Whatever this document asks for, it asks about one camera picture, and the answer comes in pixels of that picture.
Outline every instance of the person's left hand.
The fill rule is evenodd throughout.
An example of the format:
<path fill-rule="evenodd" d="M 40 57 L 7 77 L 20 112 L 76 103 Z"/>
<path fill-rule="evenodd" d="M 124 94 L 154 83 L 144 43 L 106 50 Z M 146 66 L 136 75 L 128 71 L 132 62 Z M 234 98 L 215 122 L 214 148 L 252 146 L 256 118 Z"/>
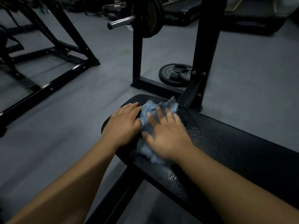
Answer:
<path fill-rule="evenodd" d="M 137 102 L 116 110 L 105 126 L 101 139 L 115 143 L 117 148 L 131 142 L 142 126 L 140 119 L 136 119 L 141 109 L 142 107 L 138 106 Z"/>

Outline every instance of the treadmill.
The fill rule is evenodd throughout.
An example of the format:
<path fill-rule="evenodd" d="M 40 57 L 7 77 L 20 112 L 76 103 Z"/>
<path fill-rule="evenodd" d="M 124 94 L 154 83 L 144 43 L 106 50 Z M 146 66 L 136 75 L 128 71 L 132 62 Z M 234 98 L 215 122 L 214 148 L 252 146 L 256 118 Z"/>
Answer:
<path fill-rule="evenodd" d="M 222 30 L 271 35 L 293 11 L 282 0 L 234 0 L 226 7 Z"/>
<path fill-rule="evenodd" d="M 171 0 L 163 3 L 164 24 L 187 26 L 199 18 L 202 0 Z"/>

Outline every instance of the cloth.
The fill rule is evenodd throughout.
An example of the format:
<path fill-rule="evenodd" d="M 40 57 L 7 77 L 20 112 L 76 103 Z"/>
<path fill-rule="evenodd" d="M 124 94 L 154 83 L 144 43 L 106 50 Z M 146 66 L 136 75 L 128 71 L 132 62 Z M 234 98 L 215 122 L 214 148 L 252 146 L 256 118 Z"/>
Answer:
<path fill-rule="evenodd" d="M 175 98 L 170 98 L 167 102 L 160 102 L 159 104 L 156 104 L 152 100 L 149 100 L 142 106 L 142 111 L 140 114 L 140 120 L 142 123 L 142 129 L 141 131 L 146 131 L 150 133 L 153 136 L 154 129 L 149 124 L 147 119 L 147 114 L 150 112 L 153 116 L 155 116 L 157 122 L 159 122 L 158 114 L 157 114 L 157 106 L 160 106 L 160 108 L 163 110 L 164 114 L 166 114 L 166 109 L 168 108 L 171 113 L 176 113 L 178 110 L 178 103 L 176 102 Z M 138 154 L 145 155 L 148 159 L 151 160 L 152 163 L 160 163 L 167 165 L 169 164 L 169 161 L 162 159 L 159 157 L 154 151 L 151 150 L 151 148 L 148 146 L 148 144 L 140 138 L 137 143 L 137 150 L 136 152 Z"/>

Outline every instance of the floor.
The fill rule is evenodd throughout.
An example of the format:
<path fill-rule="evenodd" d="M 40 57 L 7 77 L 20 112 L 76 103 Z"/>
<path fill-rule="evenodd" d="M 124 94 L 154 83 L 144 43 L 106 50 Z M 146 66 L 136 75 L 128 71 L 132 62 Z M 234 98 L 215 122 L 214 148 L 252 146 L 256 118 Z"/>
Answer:
<path fill-rule="evenodd" d="M 130 87 L 132 32 L 125 27 L 108 30 L 104 17 L 67 15 L 101 65 L 14 121 L 0 139 L 0 207 L 4 221 L 92 147 L 100 138 L 104 120 L 115 109 L 134 95 L 149 94 Z M 20 24 L 28 23 L 20 13 L 15 16 Z M 52 14 L 39 16 L 58 39 L 74 44 Z M 2 10 L 0 19 L 5 26 L 14 26 Z M 164 26 L 156 36 L 144 39 L 141 75 L 158 81 L 163 65 L 191 65 L 196 31 L 197 22 L 187 27 Z M 25 52 L 51 46 L 40 32 L 16 38 Z M 202 113 L 299 152 L 298 60 L 299 28 L 290 20 L 271 37 L 221 32 Z M 71 67 L 53 57 L 17 66 L 40 85 Z M 0 72 L 1 110 L 27 94 Z M 113 158 L 89 215 L 125 167 Z M 200 222 L 144 181 L 118 223 Z"/>

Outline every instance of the black and gray weight plate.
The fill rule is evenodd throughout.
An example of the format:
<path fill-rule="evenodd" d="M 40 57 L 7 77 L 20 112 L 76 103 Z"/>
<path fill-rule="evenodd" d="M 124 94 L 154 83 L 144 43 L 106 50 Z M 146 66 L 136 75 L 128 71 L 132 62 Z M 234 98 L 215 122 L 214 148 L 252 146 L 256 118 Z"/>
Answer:
<path fill-rule="evenodd" d="M 133 0 L 132 15 L 138 17 L 140 5 L 136 3 L 138 0 Z M 161 0 L 148 0 L 147 13 L 142 18 L 141 28 L 142 37 L 148 38 L 156 35 L 163 26 L 164 9 Z"/>
<path fill-rule="evenodd" d="M 159 78 L 163 83 L 169 86 L 186 87 L 189 82 L 182 79 L 179 74 L 189 67 L 191 66 L 185 64 L 167 64 L 161 67 L 159 71 Z"/>
<path fill-rule="evenodd" d="M 190 82 L 192 66 L 186 65 L 186 68 L 181 70 L 178 75 L 186 82 Z"/>

